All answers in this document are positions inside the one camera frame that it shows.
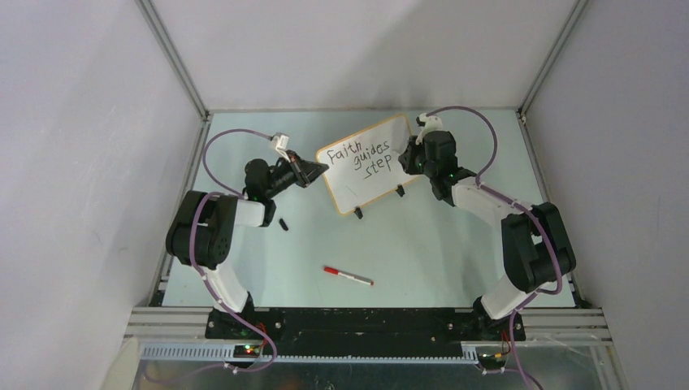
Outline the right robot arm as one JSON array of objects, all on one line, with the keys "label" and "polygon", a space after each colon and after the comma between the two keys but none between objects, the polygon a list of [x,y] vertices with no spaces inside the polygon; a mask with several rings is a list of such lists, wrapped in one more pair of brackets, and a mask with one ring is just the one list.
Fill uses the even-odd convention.
[{"label": "right robot arm", "polygon": [[426,176],[435,198],[470,212],[500,232],[505,270],[496,287],[478,299],[472,318],[477,336],[492,340],[505,329],[505,317],[527,306],[539,294],[557,295],[575,258],[556,206],[521,202],[480,181],[459,167],[450,132],[411,136],[399,157],[403,171]]}]

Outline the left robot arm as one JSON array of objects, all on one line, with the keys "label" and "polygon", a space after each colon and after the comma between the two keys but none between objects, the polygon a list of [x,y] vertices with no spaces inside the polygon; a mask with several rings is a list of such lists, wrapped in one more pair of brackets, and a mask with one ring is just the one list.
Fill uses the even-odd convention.
[{"label": "left robot arm", "polygon": [[270,165],[256,158],[245,165],[245,188],[237,195],[190,190],[168,229],[165,249],[192,267],[214,299],[214,308],[228,313],[225,327],[237,338],[255,332],[252,299],[236,272],[224,265],[237,227],[266,228],[275,215],[275,197],[296,185],[307,188],[323,175],[326,163],[305,160],[288,150]]}]

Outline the red whiteboard marker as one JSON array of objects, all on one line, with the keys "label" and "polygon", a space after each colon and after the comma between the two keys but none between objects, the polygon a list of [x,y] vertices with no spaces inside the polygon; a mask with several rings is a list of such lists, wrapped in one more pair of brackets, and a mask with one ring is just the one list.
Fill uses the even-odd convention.
[{"label": "red whiteboard marker", "polygon": [[368,278],[362,277],[360,275],[355,275],[355,274],[352,274],[350,272],[342,271],[342,270],[336,269],[334,267],[325,266],[323,268],[323,270],[325,272],[327,272],[328,274],[344,277],[348,280],[353,280],[353,281],[356,281],[356,282],[361,283],[361,284],[366,284],[369,286],[373,286],[375,284],[375,282],[372,279],[368,279]]}]

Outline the white whiteboard yellow frame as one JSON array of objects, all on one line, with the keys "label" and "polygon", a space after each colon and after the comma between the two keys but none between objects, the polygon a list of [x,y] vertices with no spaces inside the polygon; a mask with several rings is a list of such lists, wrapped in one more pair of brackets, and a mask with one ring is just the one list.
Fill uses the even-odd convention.
[{"label": "white whiteboard yellow frame", "polygon": [[398,114],[318,150],[316,160],[328,165],[323,176],[340,215],[415,179],[404,173],[398,161],[410,135],[407,116]]}]

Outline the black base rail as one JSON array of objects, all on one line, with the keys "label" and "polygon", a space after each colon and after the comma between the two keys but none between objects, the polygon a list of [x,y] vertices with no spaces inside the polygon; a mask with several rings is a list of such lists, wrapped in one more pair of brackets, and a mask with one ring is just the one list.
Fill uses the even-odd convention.
[{"label": "black base rail", "polygon": [[265,332],[285,358],[463,358],[464,343],[526,339],[521,318],[493,320],[454,308],[267,308],[242,317],[254,328],[213,309],[206,339],[262,343]]}]

